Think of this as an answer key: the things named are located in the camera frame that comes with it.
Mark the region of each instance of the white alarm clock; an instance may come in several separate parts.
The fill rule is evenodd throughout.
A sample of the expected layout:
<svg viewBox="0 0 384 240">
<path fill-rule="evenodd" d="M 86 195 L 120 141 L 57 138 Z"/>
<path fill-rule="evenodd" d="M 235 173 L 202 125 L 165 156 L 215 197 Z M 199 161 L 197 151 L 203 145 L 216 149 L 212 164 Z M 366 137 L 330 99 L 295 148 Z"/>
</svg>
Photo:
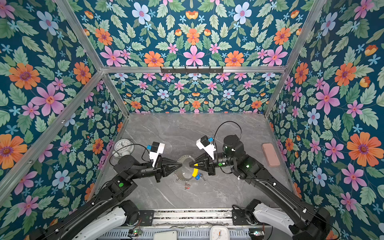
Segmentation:
<svg viewBox="0 0 384 240">
<path fill-rule="evenodd" d="M 120 139 L 115 144 L 114 150 L 115 153 L 113 154 L 114 157 L 122 157 L 125 155 L 130 155 L 133 152 L 134 145 L 131 145 L 132 142 L 128 139 Z"/>
<path fill-rule="evenodd" d="M 217 225 L 211 228 L 210 240 L 229 240 L 229 230 L 225 226 Z"/>
</svg>

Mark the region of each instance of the pink phone case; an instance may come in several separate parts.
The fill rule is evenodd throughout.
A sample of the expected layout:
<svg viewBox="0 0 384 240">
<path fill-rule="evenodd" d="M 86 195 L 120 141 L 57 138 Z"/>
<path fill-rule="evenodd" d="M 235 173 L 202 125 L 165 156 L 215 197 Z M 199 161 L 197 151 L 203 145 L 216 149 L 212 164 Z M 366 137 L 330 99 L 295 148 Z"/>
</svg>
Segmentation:
<svg viewBox="0 0 384 240">
<path fill-rule="evenodd" d="M 270 167 L 280 166 L 280 160 L 277 157 L 277 153 L 272 143 L 263 143 L 262 144 L 263 152 L 266 158 L 266 162 Z"/>
</svg>

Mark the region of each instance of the floral wallpaper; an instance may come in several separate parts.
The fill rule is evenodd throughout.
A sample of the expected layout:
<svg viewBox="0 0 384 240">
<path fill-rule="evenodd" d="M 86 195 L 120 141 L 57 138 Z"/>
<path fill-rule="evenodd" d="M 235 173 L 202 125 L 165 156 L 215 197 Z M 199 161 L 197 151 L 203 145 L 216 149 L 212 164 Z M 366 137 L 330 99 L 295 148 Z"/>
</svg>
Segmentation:
<svg viewBox="0 0 384 240">
<path fill-rule="evenodd" d="M 329 1 L 268 116 L 327 239 L 384 239 L 384 1 Z"/>
<path fill-rule="evenodd" d="M 313 2 L 84 0 L 76 14 L 106 66 L 280 66 Z"/>
<path fill-rule="evenodd" d="M 262 113 L 280 75 L 275 73 L 111 75 L 130 112 Z"/>
<path fill-rule="evenodd" d="M 100 81 L 0 208 L 0 239 L 24 239 L 84 205 L 122 121 Z"/>
<path fill-rule="evenodd" d="M 94 68 L 51 1 L 0 1 L 0 57 L 1 180 Z"/>
</svg>

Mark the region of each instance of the orange flower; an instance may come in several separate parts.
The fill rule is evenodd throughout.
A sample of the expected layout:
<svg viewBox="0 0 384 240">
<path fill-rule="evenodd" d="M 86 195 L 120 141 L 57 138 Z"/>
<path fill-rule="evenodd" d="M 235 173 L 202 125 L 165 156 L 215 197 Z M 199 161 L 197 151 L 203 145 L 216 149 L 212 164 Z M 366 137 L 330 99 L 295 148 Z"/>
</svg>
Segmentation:
<svg viewBox="0 0 384 240">
<path fill-rule="evenodd" d="M 23 63 L 18 63 L 17 68 L 10 68 L 9 78 L 12 82 L 16 82 L 15 85 L 19 88 L 25 88 L 31 90 L 32 87 L 36 87 L 37 83 L 40 82 L 39 72 L 29 64 L 26 66 Z"/>
<path fill-rule="evenodd" d="M 276 36 L 273 38 L 275 44 L 283 45 L 288 38 L 291 36 L 291 30 L 289 28 L 282 28 L 280 31 L 277 31 Z"/>
<path fill-rule="evenodd" d="M 101 138 L 96 139 L 95 143 L 93 144 L 93 149 L 92 149 L 92 151 L 93 151 L 95 154 L 99 154 L 99 153 L 101 153 L 101 150 L 103 149 L 103 147 L 104 147 L 103 140 L 101 140 Z"/>
<path fill-rule="evenodd" d="M 176 35 L 176 36 L 181 36 L 181 29 L 177 29 L 177 30 L 175 31 L 175 35 Z"/>
<path fill-rule="evenodd" d="M 255 101 L 255 102 L 252 103 L 251 106 L 252 106 L 252 108 L 256 108 L 257 109 L 257 108 L 261 107 L 262 104 L 263 103 L 261 101 Z"/>
<path fill-rule="evenodd" d="M 112 45 L 113 39 L 111 34 L 108 31 L 104 31 L 103 28 L 96 28 L 95 36 L 98 38 L 99 42 L 103 43 L 104 45 Z"/>
<path fill-rule="evenodd" d="M 131 105 L 133 108 L 135 109 L 140 109 L 141 108 L 141 103 L 137 102 L 137 101 L 132 101 L 131 102 Z"/>
<path fill-rule="evenodd" d="M 118 124 L 118 132 L 120 132 L 121 127 L 122 127 L 122 122 L 120 122 L 120 123 Z"/>
<path fill-rule="evenodd" d="M 194 107 L 194 108 L 196 108 L 196 109 L 198 109 L 200 106 L 201 106 L 201 103 L 200 103 L 199 101 L 194 101 L 194 102 L 192 103 L 192 107 Z"/>
<path fill-rule="evenodd" d="M 19 136 L 12 139 L 11 134 L 0 135 L 0 164 L 2 164 L 2 169 L 13 167 L 13 162 L 18 162 L 23 156 L 22 153 L 27 151 L 27 145 L 22 144 L 23 141 Z"/>
<path fill-rule="evenodd" d="M 93 19 L 93 13 L 91 13 L 90 11 L 85 11 L 84 13 L 85 13 L 85 15 L 86 15 L 89 19 Z"/>
<path fill-rule="evenodd" d="M 352 81 L 355 78 L 356 67 L 352 67 L 353 63 L 348 63 L 347 65 L 344 63 L 341 65 L 340 69 L 336 71 L 335 82 L 339 86 L 347 86 L 349 81 Z"/>
<path fill-rule="evenodd" d="M 352 142 L 347 142 L 347 149 L 351 150 L 349 156 L 352 160 L 358 159 L 358 164 L 365 167 L 368 164 L 373 167 L 379 164 L 377 158 L 383 158 L 384 150 L 377 148 L 381 142 L 377 137 L 369 139 L 371 135 L 361 132 L 360 137 L 355 133 L 351 136 Z"/>
<path fill-rule="evenodd" d="M 87 190 L 85 190 L 86 195 L 84 196 L 84 200 L 87 201 L 89 196 L 91 195 L 92 189 L 94 187 L 94 183 L 92 183 L 89 187 L 87 187 Z"/>
<path fill-rule="evenodd" d="M 301 189 L 297 186 L 297 183 L 294 183 L 293 184 L 294 186 L 295 186 L 295 189 L 296 189 L 296 192 L 297 192 L 297 196 L 299 197 L 299 198 L 301 198 Z"/>
<path fill-rule="evenodd" d="M 204 35 L 205 36 L 210 36 L 212 33 L 211 33 L 211 30 L 209 30 L 209 29 L 205 29 L 204 30 Z"/>
<path fill-rule="evenodd" d="M 305 82 L 305 80 L 307 79 L 308 72 L 308 64 L 301 63 L 300 66 L 296 68 L 295 82 L 299 85 Z"/>
<path fill-rule="evenodd" d="M 164 66 L 164 59 L 161 58 L 159 53 L 155 53 L 154 51 L 149 51 L 149 54 L 146 53 L 144 55 L 144 62 L 148 64 L 148 67 L 162 67 Z"/>
<path fill-rule="evenodd" d="M 187 19 L 197 19 L 197 16 L 199 15 L 199 13 L 197 11 L 187 11 L 185 12 L 185 15 L 187 16 Z"/>
<path fill-rule="evenodd" d="M 199 42 L 199 37 L 200 37 L 200 34 L 194 28 L 191 28 L 189 30 L 189 33 L 187 33 L 187 38 L 188 38 L 187 40 L 192 45 L 196 45 L 196 43 Z"/>
<path fill-rule="evenodd" d="M 365 76 L 363 77 L 361 80 L 360 80 L 360 86 L 362 86 L 363 88 L 367 88 L 369 87 L 369 84 L 371 83 L 371 80 L 369 79 L 368 76 Z"/>
<path fill-rule="evenodd" d="M 75 63 L 74 66 L 75 68 L 73 69 L 73 73 L 76 74 L 77 81 L 85 85 L 91 78 L 88 66 L 86 66 L 83 62 Z"/>
<path fill-rule="evenodd" d="M 285 140 L 285 146 L 286 146 L 286 148 L 287 148 L 288 151 L 292 151 L 292 150 L 293 150 L 293 142 L 292 142 L 292 139 L 287 138 L 287 140 Z"/>
<path fill-rule="evenodd" d="M 291 13 L 291 18 L 295 18 L 297 17 L 297 15 L 299 15 L 299 10 L 295 10 Z"/>
<path fill-rule="evenodd" d="M 239 53 L 239 51 L 233 51 L 233 53 L 228 53 L 228 57 L 225 58 L 227 67 L 240 67 L 241 63 L 244 62 L 244 55 Z"/>
<path fill-rule="evenodd" d="M 372 54 L 374 54 L 379 48 L 376 46 L 376 45 L 369 45 L 365 51 L 364 51 L 364 54 L 366 56 L 370 56 Z"/>
</svg>

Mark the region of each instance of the marble surface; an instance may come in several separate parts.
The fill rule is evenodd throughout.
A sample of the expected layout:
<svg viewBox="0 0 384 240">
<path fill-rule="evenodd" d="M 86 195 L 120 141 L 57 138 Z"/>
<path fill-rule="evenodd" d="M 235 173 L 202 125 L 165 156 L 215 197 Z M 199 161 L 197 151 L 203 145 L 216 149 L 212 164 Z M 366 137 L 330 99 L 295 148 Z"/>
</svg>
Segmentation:
<svg viewBox="0 0 384 240">
<path fill-rule="evenodd" d="M 265 118 L 261 114 L 131 114 L 124 129 L 123 138 L 144 146 L 153 141 L 165 143 L 163 157 L 178 160 L 183 155 L 196 158 L 203 153 L 196 146 L 196 140 L 202 136 L 213 136 L 217 127 L 225 121 L 235 121 L 243 129 L 241 138 L 247 154 L 260 161 L 270 173 L 288 189 L 292 190 L 286 165 L 269 167 L 262 151 L 262 143 L 272 142 Z M 232 123 L 223 125 L 216 136 L 217 147 L 221 149 L 223 138 L 230 134 L 240 136 L 239 128 Z M 133 156 L 141 161 L 143 149 L 135 146 Z M 206 181 L 192 179 L 190 189 L 185 190 L 185 182 L 176 180 L 171 174 L 156 183 L 154 177 L 136 179 L 138 187 L 127 198 L 131 199 L 139 209 L 142 208 L 202 208 L 231 207 L 232 204 L 246 206 L 253 198 L 271 207 L 277 205 L 264 193 L 245 181 L 238 180 L 233 174 L 226 175 L 216 169 L 215 176 L 202 172 Z M 111 179 L 116 172 L 106 168 L 105 181 Z"/>
</svg>

